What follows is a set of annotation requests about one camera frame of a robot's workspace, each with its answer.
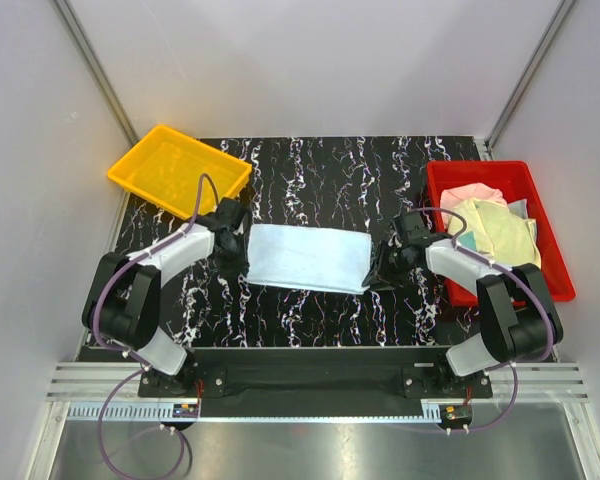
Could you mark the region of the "light blue towel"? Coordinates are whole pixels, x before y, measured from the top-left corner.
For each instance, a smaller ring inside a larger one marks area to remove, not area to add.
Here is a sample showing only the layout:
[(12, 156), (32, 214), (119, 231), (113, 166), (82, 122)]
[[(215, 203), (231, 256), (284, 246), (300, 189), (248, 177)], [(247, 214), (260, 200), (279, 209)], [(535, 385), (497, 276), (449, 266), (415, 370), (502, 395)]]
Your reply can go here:
[(372, 237), (349, 230), (256, 224), (249, 234), (246, 281), (286, 289), (361, 295)]

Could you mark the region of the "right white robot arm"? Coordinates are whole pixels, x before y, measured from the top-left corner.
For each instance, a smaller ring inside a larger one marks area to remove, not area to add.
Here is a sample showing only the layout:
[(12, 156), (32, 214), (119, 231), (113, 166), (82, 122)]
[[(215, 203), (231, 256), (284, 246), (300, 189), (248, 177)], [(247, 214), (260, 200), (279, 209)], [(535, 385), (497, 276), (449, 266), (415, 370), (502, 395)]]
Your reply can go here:
[(502, 265), (464, 246), (459, 237), (467, 222), (449, 235), (430, 231), (421, 216), (426, 208), (401, 213), (392, 220), (397, 240), (381, 242), (362, 286), (371, 291), (393, 290), (406, 283), (415, 268), (443, 276), (478, 300), (480, 332), (450, 347), (446, 364), (434, 371), (434, 384), (446, 396), (456, 396), (470, 375), (518, 361), (543, 361), (563, 338), (563, 329), (541, 270), (534, 264)]

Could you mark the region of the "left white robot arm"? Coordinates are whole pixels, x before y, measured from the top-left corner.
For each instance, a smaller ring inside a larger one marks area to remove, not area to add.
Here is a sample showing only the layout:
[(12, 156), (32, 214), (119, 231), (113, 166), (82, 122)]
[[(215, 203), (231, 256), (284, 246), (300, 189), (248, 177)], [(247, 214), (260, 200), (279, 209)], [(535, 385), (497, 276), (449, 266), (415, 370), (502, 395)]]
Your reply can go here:
[(195, 386), (191, 356), (159, 326), (162, 288), (199, 261), (210, 260), (224, 277), (248, 271), (246, 240), (250, 210), (220, 200), (214, 211), (181, 225), (151, 247), (104, 255), (82, 312), (82, 324), (97, 341), (110, 340), (124, 353), (161, 373), (161, 384), (176, 396)]

